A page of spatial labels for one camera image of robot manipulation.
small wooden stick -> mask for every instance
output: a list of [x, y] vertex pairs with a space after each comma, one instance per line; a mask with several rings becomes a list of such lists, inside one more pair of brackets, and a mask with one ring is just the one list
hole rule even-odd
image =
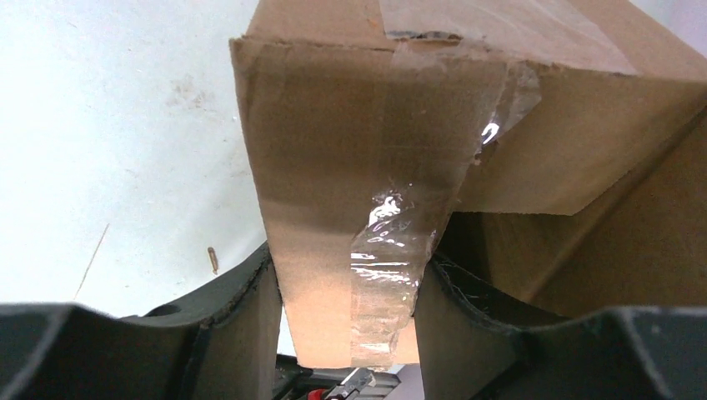
[[209, 247], [207, 249], [208, 251], [208, 258], [211, 260], [211, 267], [213, 268], [213, 274], [218, 275], [218, 258], [216, 258], [216, 250], [213, 250], [213, 247]]

brown cardboard box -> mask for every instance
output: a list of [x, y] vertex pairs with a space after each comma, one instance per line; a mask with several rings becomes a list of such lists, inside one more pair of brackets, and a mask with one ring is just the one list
hole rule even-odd
[[[557, 1], [573, 4], [568, 18], [581, 23], [526, 12], [519, 36], [469, 4], [511, 13], [529, 2], [474, 1], [444, 0], [456, 8], [443, 18], [438, 1], [404, 2], [416, 12], [391, 22], [381, 4], [393, 0], [261, 0], [247, 34], [231, 42], [243, 134], [304, 366], [361, 362], [352, 320], [367, 297], [357, 294], [352, 242], [381, 191], [404, 186], [415, 199], [404, 210], [414, 234], [405, 237], [423, 244], [403, 260], [414, 282], [462, 182], [459, 210], [576, 213], [705, 104], [707, 62], [628, 2]], [[433, 16], [432, 25], [419, 16]], [[386, 37], [390, 26], [449, 40], [404, 46]], [[582, 42], [577, 26], [600, 40]], [[476, 27], [476, 36], [466, 29]], [[538, 77], [542, 100], [469, 168], [489, 107], [513, 109], [501, 100], [499, 72], [518, 65]], [[410, 296], [398, 304], [395, 291], [377, 294], [386, 302], [376, 312], [398, 310], [393, 330], [405, 326], [399, 310]], [[394, 355], [417, 361], [412, 322]]]
[[490, 280], [569, 316], [707, 304], [707, 112], [678, 138], [572, 217], [484, 214]]

white surface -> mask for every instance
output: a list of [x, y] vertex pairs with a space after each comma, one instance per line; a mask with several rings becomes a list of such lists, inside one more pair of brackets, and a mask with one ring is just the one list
hole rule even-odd
[[[108, 225], [76, 299], [116, 316], [264, 240], [227, 46], [256, 2], [0, 1], [0, 302], [71, 301]], [[704, 0], [634, 2], [707, 45]]]

